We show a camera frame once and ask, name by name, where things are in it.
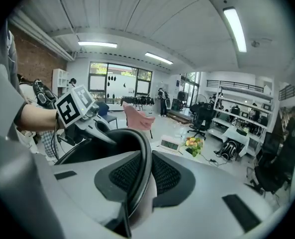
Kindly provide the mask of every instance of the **white cabinet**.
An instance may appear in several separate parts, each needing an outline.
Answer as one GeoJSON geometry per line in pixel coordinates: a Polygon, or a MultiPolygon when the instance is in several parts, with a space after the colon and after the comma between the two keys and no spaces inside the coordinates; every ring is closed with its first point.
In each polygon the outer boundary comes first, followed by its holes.
{"type": "Polygon", "coordinates": [[[69,84],[69,73],[62,69],[53,69],[52,73],[52,92],[56,95],[66,93],[69,84]]]}

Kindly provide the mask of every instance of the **white shelf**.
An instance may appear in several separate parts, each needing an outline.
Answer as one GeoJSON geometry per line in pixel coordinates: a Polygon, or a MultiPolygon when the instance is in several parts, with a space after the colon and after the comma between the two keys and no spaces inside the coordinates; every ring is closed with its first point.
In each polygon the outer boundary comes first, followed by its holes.
{"type": "Polygon", "coordinates": [[[245,102],[241,102],[241,101],[238,101],[238,100],[234,100],[234,99],[230,99],[230,98],[224,98],[224,97],[219,97],[219,99],[225,100],[225,101],[228,101],[228,102],[232,102],[232,103],[235,103],[235,104],[239,104],[239,105],[242,105],[242,106],[247,106],[247,107],[253,108],[255,110],[267,113],[267,114],[272,114],[272,111],[268,111],[266,109],[263,109],[263,108],[260,108],[260,107],[257,107],[257,106],[249,105],[249,104],[247,104],[245,102]]]}
{"type": "Polygon", "coordinates": [[[219,130],[216,130],[216,129],[212,128],[212,129],[209,129],[209,130],[208,130],[208,133],[210,133],[210,134],[212,134],[212,135],[214,135],[214,136],[220,138],[221,140],[223,140],[223,137],[222,137],[222,134],[223,134],[223,133],[220,132],[219,130]]]}
{"type": "Polygon", "coordinates": [[[264,128],[264,129],[268,129],[266,126],[261,125],[261,124],[255,122],[255,121],[253,121],[253,120],[251,120],[251,119],[247,119],[247,118],[245,118],[245,117],[242,117],[242,116],[239,116],[239,115],[236,115],[236,114],[232,114],[232,113],[226,112],[226,111],[224,111],[224,110],[219,110],[219,109],[216,109],[216,108],[214,108],[214,110],[215,110],[215,111],[218,111],[218,112],[220,112],[220,113],[223,113],[223,114],[228,114],[228,115],[234,116],[234,117],[239,118],[239,119],[241,119],[241,120],[244,120],[244,121],[246,121],[246,122],[252,123],[252,124],[257,125],[257,126],[260,126],[260,127],[264,128]]]}
{"type": "Polygon", "coordinates": [[[55,95],[58,95],[58,89],[62,89],[62,93],[65,93],[67,90],[67,82],[68,82],[69,73],[61,70],[54,69],[52,74],[52,92],[55,95]]]}
{"type": "Polygon", "coordinates": [[[242,88],[236,88],[236,87],[226,87],[226,86],[220,86],[222,90],[228,90],[228,91],[234,91],[239,92],[243,94],[252,95],[258,98],[262,98],[268,101],[271,101],[273,99],[272,96],[264,94],[262,92],[254,91],[254,90],[248,90],[248,89],[242,89],[242,88]]]}
{"type": "MultiPolygon", "coordinates": [[[[217,122],[217,123],[219,123],[219,124],[222,124],[222,125],[224,125],[224,126],[226,126],[226,127],[231,127],[231,126],[232,126],[231,123],[226,122],[226,121],[223,121],[222,119],[213,118],[212,120],[213,120],[214,122],[217,122]]],[[[261,142],[261,143],[263,143],[263,141],[261,140],[261,138],[259,138],[258,136],[254,135],[254,134],[252,134],[252,133],[247,133],[247,135],[248,135],[251,139],[253,139],[254,141],[257,141],[257,142],[261,142]]]]}

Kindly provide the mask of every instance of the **backpack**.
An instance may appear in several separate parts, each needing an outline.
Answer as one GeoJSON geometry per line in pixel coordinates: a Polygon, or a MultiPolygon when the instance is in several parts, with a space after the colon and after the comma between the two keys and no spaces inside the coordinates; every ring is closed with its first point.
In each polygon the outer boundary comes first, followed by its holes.
{"type": "Polygon", "coordinates": [[[236,157],[237,153],[237,143],[230,140],[224,144],[224,146],[219,151],[214,151],[217,157],[222,157],[227,160],[236,157]]]}

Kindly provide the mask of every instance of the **railing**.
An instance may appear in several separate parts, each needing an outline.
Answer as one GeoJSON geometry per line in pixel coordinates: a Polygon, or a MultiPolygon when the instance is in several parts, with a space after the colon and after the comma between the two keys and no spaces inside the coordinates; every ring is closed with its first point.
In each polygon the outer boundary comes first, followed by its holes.
{"type": "Polygon", "coordinates": [[[287,85],[284,89],[279,91],[279,100],[285,100],[295,96],[295,86],[287,85]]]}
{"type": "Polygon", "coordinates": [[[221,86],[237,87],[237,88],[254,90],[254,91],[258,91],[258,92],[262,92],[263,93],[263,88],[262,87],[255,86],[255,85],[250,85],[250,84],[245,84],[245,83],[240,83],[240,82],[228,82],[228,81],[207,80],[207,87],[217,88],[219,86],[219,84],[221,86]]]}

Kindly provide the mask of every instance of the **shelving unit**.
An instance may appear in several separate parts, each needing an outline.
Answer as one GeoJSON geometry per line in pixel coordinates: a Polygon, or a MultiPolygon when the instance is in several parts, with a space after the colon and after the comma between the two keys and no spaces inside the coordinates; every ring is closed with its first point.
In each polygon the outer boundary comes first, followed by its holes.
{"type": "Polygon", "coordinates": [[[61,92],[66,93],[68,90],[69,73],[62,69],[54,69],[52,73],[52,92],[56,95],[61,92]]]}
{"type": "Polygon", "coordinates": [[[257,92],[254,90],[248,90],[248,89],[242,89],[242,88],[236,88],[236,87],[226,87],[226,86],[218,86],[218,90],[219,88],[221,88],[222,90],[228,90],[228,91],[234,91],[234,92],[238,92],[238,93],[243,93],[243,94],[247,94],[247,95],[251,95],[253,97],[257,97],[257,98],[261,98],[264,100],[268,100],[268,101],[272,101],[273,97],[262,93],[262,92],[257,92]]]}
{"type": "Polygon", "coordinates": [[[236,114],[232,114],[232,113],[229,113],[229,112],[226,112],[226,111],[223,111],[223,110],[219,110],[219,109],[216,109],[216,108],[214,108],[214,110],[218,111],[220,113],[223,113],[223,114],[228,114],[228,115],[234,116],[234,117],[239,118],[241,120],[244,120],[246,122],[249,122],[249,123],[252,123],[252,124],[257,125],[259,127],[262,127],[263,129],[268,129],[266,126],[261,125],[261,124],[257,123],[256,121],[253,121],[251,119],[247,119],[245,117],[242,117],[242,116],[239,116],[239,115],[236,115],[236,114]]]}
{"type": "MultiPolygon", "coordinates": [[[[221,125],[224,125],[224,126],[226,126],[226,127],[231,127],[231,126],[232,126],[231,123],[226,122],[226,121],[223,121],[222,119],[213,118],[212,120],[213,120],[214,122],[217,122],[217,123],[219,123],[219,124],[221,124],[221,125]]],[[[257,142],[263,143],[263,141],[261,140],[261,138],[259,138],[258,136],[254,135],[254,134],[252,134],[252,133],[248,133],[248,136],[249,136],[251,139],[253,139],[254,141],[257,141],[257,142]]]]}
{"type": "Polygon", "coordinates": [[[224,98],[224,97],[219,97],[219,99],[225,100],[225,101],[228,101],[228,102],[232,102],[232,103],[235,103],[235,104],[239,104],[239,105],[242,105],[242,106],[247,106],[247,107],[253,108],[255,110],[261,111],[263,113],[272,114],[272,111],[263,109],[261,107],[253,106],[253,105],[247,104],[247,103],[242,102],[242,101],[238,101],[238,100],[234,100],[234,99],[230,99],[230,98],[224,98]]]}
{"type": "MultiPolygon", "coordinates": [[[[256,92],[256,91],[252,91],[252,90],[248,90],[248,89],[242,89],[242,88],[235,88],[235,87],[225,87],[225,86],[218,86],[217,88],[217,98],[215,100],[215,103],[214,103],[214,107],[216,107],[216,104],[218,102],[219,99],[221,100],[224,100],[224,101],[227,101],[227,102],[231,102],[231,103],[234,103],[234,104],[239,104],[241,106],[244,106],[244,107],[249,107],[249,108],[252,108],[252,109],[255,109],[255,110],[258,110],[262,113],[265,113],[266,116],[268,117],[269,121],[271,120],[271,116],[273,115],[273,111],[269,111],[269,110],[266,110],[266,109],[263,109],[261,107],[258,107],[258,106],[254,106],[252,104],[248,104],[246,102],[243,102],[243,101],[239,101],[239,100],[235,100],[235,99],[230,99],[230,98],[226,98],[226,97],[220,97],[219,96],[219,92],[220,92],[220,88],[222,90],[227,90],[227,91],[233,91],[235,92],[234,95],[237,96],[236,93],[242,93],[242,94],[247,94],[247,95],[250,95],[252,98],[249,98],[251,100],[255,100],[255,98],[260,98],[260,99],[264,99],[264,100],[267,100],[269,101],[270,103],[272,102],[273,100],[273,97],[270,96],[270,95],[267,95],[267,94],[264,94],[264,93],[260,93],[260,92],[256,92]]],[[[250,155],[253,155],[255,156],[261,149],[261,145],[263,144],[264,142],[264,130],[268,129],[267,126],[264,126],[256,121],[253,121],[251,119],[248,119],[248,118],[245,118],[245,117],[242,117],[242,116],[239,116],[239,115],[235,115],[235,114],[232,114],[232,113],[229,113],[229,112],[226,112],[224,110],[219,110],[219,109],[216,109],[214,108],[215,111],[219,112],[219,113],[224,113],[224,114],[228,114],[228,115],[231,115],[231,116],[234,116],[242,121],[246,121],[248,123],[251,123],[251,124],[254,124],[256,126],[259,126],[260,128],[262,128],[262,132],[260,134],[260,136],[257,136],[257,135],[254,135],[252,133],[248,133],[247,135],[249,136],[250,138],[250,142],[251,144],[254,144],[255,147],[253,148],[252,146],[249,146],[248,149],[247,149],[247,153],[250,154],[250,155]]],[[[219,118],[213,118],[213,121],[217,124],[221,124],[221,125],[224,125],[225,127],[229,128],[229,127],[232,127],[233,125],[229,122],[226,122],[226,121],[223,121],[219,118]]],[[[222,140],[225,140],[225,137],[223,137],[222,135],[224,134],[225,130],[223,130],[223,128],[220,128],[218,127],[217,125],[214,125],[213,128],[211,128],[210,130],[208,130],[208,133],[222,139],[222,140]]]]}

